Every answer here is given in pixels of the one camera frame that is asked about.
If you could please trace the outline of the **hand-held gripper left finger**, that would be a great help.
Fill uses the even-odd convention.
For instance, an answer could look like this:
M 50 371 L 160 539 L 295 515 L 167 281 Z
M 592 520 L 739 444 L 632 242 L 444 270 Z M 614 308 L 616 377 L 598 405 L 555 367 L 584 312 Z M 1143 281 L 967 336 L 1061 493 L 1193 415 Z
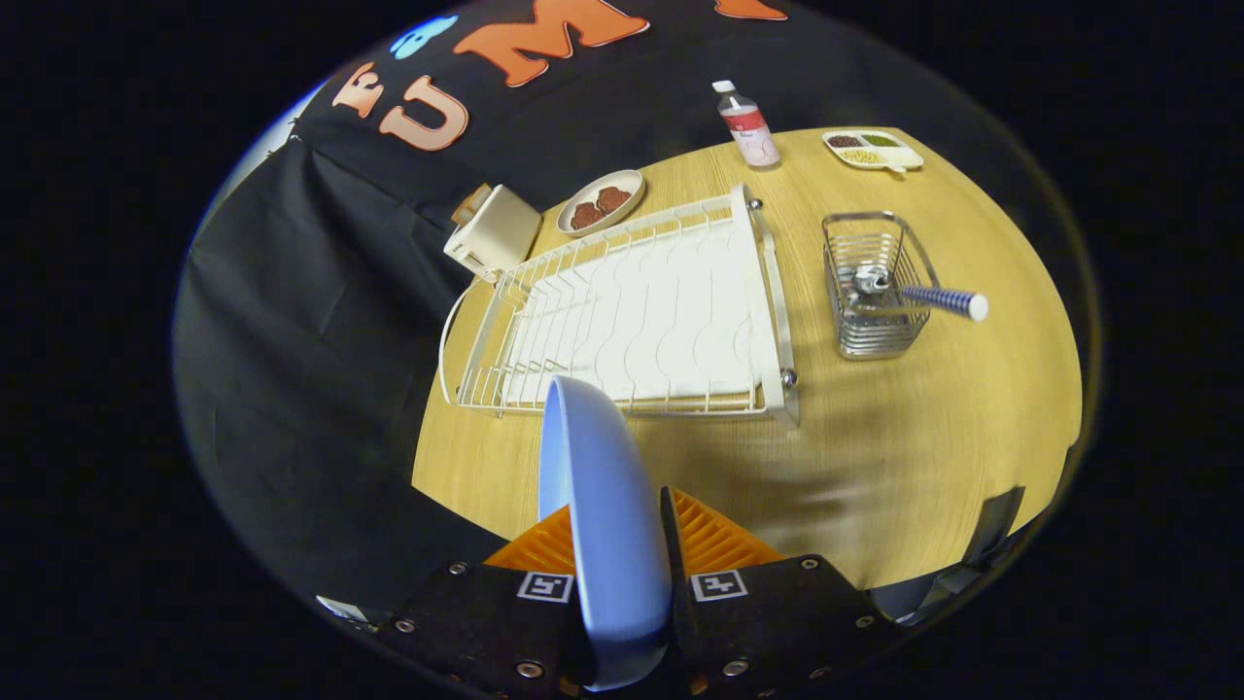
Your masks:
M 596 678 L 564 506 L 483 562 L 422 581 L 376 637 L 449 683 L 501 699 L 573 699 Z

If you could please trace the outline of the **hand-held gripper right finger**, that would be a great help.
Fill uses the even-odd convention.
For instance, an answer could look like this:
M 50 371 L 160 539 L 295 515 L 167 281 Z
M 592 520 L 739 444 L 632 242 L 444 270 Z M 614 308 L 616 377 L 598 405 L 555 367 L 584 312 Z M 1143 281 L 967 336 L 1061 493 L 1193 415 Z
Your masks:
M 659 507 L 694 699 L 805 699 L 899 647 L 902 625 L 822 555 L 780 555 L 680 489 Z

